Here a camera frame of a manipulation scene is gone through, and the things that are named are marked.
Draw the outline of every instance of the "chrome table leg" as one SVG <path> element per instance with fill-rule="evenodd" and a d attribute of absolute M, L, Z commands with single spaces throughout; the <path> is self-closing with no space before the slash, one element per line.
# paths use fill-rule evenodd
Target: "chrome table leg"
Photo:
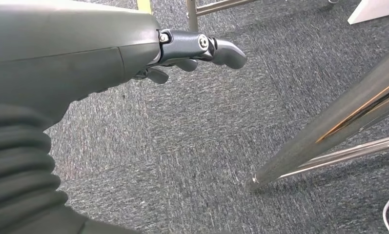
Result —
<path fill-rule="evenodd" d="M 187 0 L 187 17 L 189 29 L 192 32 L 199 31 L 199 22 L 197 19 L 197 2 L 196 0 Z"/>
<path fill-rule="evenodd" d="M 314 159 L 309 160 L 307 163 L 304 163 L 303 165 L 299 166 L 295 171 L 281 175 L 278 179 L 286 178 L 313 169 L 327 167 L 335 163 L 344 162 L 386 149 L 389 149 L 389 137 L 357 145 L 355 147 L 340 150 L 324 156 L 316 157 Z"/>
<path fill-rule="evenodd" d="M 256 190 L 389 116 L 389 54 L 247 181 Z"/>

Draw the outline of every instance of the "bolt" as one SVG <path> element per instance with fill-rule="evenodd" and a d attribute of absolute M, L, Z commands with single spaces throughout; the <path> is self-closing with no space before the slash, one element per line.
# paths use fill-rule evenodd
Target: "bolt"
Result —
<path fill-rule="evenodd" d="M 170 40 L 170 38 L 168 37 L 167 34 L 165 33 L 160 34 L 160 42 L 168 42 L 168 40 Z"/>
<path fill-rule="evenodd" d="M 208 39 L 205 35 L 199 36 L 199 45 L 200 45 L 200 48 L 202 48 L 202 49 L 208 48 Z"/>

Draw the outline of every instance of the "robotic hand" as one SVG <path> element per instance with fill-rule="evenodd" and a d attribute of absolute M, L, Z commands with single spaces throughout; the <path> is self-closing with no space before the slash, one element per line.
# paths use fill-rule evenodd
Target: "robotic hand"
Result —
<path fill-rule="evenodd" d="M 136 233 L 65 206 L 43 130 L 91 93 L 131 79 L 165 83 L 167 74 L 156 67 L 193 71 L 197 60 L 239 69 L 246 56 L 228 41 L 162 30 L 138 11 L 0 0 L 0 234 Z"/>
<path fill-rule="evenodd" d="M 155 66 L 177 66 L 192 72 L 197 68 L 198 60 L 232 69 L 240 69 L 247 62 L 246 55 L 233 43 L 209 38 L 202 33 L 165 29 L 159 31 L 159 42 L 158 61 L 147 65 L 134 79 L 149 78 L 158 84 L 166 83 L 168 75 Z"/>

